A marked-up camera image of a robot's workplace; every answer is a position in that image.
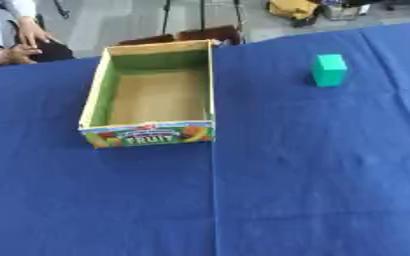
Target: chair leg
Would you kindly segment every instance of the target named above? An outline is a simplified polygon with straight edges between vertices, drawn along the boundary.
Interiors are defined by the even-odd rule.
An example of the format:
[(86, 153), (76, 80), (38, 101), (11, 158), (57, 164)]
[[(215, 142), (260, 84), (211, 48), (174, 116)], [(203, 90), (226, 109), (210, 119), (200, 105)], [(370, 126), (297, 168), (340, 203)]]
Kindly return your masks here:
[(166, 29), (168, 27), (168, 19), (169, 19), (169, 13), (171, 11), (171, 0), (166, 0), (166, 4), (163, 7), (163, 10), (165, 11), (165, 18), (163, 20), (163, 29), (162, 29), (162, 34), (166, 34)]
[(61, 0), (54, 0), (54, 4), (56, 5), (57, 11), (64, 19), (68, 19), (70, 17), (70, 11), (63, 7)]
[(204, 31), (205, 27), (205, 0), (200, 0), (200, 28), (202, 31)]

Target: floor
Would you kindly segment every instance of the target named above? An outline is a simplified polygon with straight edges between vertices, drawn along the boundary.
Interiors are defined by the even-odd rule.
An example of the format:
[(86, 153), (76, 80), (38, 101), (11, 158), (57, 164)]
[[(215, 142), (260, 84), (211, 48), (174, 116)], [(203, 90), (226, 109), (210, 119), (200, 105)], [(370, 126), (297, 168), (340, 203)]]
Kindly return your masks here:
[[(66, 42), (78, 57), (100, 55), (105, 46), (116, 42), (161, 33), (165, 0), (65, 0), (71, 16), (64, 20), (52, 0), (36, 0), (48, 30)], [(199, 0), (172, 0), (168, 32), (199, 28)], [(236, 24), (232, 0), (206, 0), (207, 25)], [(354, 21), (329, 21), (320, 17), (311, 27), (295, 29), (288, 20), (265, 10), (266, 0), (242, 0), (244, 35), (256, 42), (285, 35), (342, 30), (378, 24), (410, 21), (410, 6), (386, 11), (373, 6), (366, 16)]]

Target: fruit box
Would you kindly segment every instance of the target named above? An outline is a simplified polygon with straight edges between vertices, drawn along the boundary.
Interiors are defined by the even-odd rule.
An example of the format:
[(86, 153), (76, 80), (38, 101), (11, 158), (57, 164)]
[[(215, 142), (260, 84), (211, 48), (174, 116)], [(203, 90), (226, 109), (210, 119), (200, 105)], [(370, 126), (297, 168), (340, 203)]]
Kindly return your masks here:
[(79, 122), (95, 148), (214, 138), (209, 40), (104, 50)]

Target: blue cloth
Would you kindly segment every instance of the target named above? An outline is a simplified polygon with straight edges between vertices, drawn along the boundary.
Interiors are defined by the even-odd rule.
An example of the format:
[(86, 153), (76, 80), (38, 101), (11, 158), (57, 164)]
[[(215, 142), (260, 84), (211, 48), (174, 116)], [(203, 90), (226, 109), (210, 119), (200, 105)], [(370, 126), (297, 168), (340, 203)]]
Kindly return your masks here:
[[(318, 88), (331, 53), (347, 78)], [(217, 255), (410, 256), (410, 23), (214, 57)]]
[[(348, 76), (317, 88), (317, 54)], [(217, 140), (93, 150), (97, 59), (0, 69), (0, 256), (410, 256), (410, 24), (216, 50)]]
[(0, 256), (208, 256), (210, 144), (94, 150), (97, 59), (0, 68)]

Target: printed fruit graphic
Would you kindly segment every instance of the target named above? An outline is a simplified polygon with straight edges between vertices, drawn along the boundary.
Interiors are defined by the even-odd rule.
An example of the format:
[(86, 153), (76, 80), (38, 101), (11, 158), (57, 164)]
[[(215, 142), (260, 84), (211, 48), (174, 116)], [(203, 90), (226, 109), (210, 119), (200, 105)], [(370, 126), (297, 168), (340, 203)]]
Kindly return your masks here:
[(108, 138), (107, 139), (107, 144), (112, 145), (114, 147), (121, 147), (122, 143), (120, 139), (116, 139), (116, 138)]
[(104, 142), (95, 142), (93, 143), (93, 147), (95, 148), (107, 148), (109, 145)]
[(115, 137), (115, 133), (113, 132), (101, 132), (101, 133), (98, 133), (98, 135), (104, 140)]
[(186, 138), (184, 142), (194, 142), (200, 141), (204, 136), (207, 135), (207, 128), (200, 126), (188, 126), (183, 130), (183, 136)]

